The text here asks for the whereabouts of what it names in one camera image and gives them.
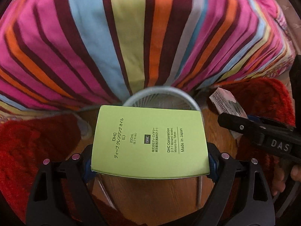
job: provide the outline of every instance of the colorful striped fabric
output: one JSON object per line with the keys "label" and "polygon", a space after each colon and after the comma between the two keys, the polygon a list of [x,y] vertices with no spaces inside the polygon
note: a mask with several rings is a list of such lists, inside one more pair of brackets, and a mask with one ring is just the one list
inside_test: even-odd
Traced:
{"label": "colorful striped fabric", "polygon": [[3,120],[274,77],[295,57],[274,0],[13,0],[0,52]]}

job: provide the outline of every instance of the bolt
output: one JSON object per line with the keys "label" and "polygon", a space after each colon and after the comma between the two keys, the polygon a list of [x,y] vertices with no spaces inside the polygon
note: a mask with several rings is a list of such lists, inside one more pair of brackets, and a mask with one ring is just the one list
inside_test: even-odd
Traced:
{"label": "bolt", "polygon": [[252,159],[251,159],[251,162],[252,162],[253,164],[258,164],[258,161],[257,161],[255,158],[252,158]]}
{"label": "bolt", "polygon": [[78,160],[80,158],[80,154],[72,155],[72,160]]}
{"label": "bolt", "polygon": [[228,160],[230,158],[230,155],[228,153],[222,153],[222,158]]}
{"label": "bolt", "polygon": [[44,164],[44,165],[47,165],[49,162],[50,162],[49,159],[45,159],[45,160],[43,161],[43,164]]}

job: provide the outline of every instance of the human hand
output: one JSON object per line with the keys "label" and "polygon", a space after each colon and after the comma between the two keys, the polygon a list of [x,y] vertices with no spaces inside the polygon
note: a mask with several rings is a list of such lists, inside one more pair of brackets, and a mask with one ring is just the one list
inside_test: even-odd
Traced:
{"label": "human hand", "polygon": [[[284,170],[279,166],[279,164],[275,165],[274,168],[274,178],[272,182],[272,190],[271,193],[275,196],[278,192],[283,192],[285,189],[285,182],[284,182]],[[301,182],[301,166],[294,165],[290,176],[293,180]]]}

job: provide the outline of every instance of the red rug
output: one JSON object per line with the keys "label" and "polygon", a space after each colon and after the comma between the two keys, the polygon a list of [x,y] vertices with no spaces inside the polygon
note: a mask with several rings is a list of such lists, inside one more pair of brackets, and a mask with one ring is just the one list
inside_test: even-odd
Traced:
{"label": "red rug", "polygon": [[[223,88],[232,92],[247,114],[294,125],[291,100],[280,81],[256,78]],[[0,190],[23,222],[38,167],[45,158],[61,161],[69,155],[80,140],[80,131],[76,123],[73,115],[65,115],[42,120],[10,121],[0,125]],[[271,184],[273,157],[251,146],[250,142],[242,137],[237,159],[250,160],[253,157],[260,162]],[[137,225],[103,202],[96,198],[94,200],[109,225]]]}

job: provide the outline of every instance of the green box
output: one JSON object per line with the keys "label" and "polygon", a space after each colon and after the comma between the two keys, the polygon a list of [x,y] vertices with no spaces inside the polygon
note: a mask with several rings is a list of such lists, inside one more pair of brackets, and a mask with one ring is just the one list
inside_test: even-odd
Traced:
{"label": "green box", "polygon": [[103,105],[98,114],[91,169],[142,179],[210,173],[199,111]]}

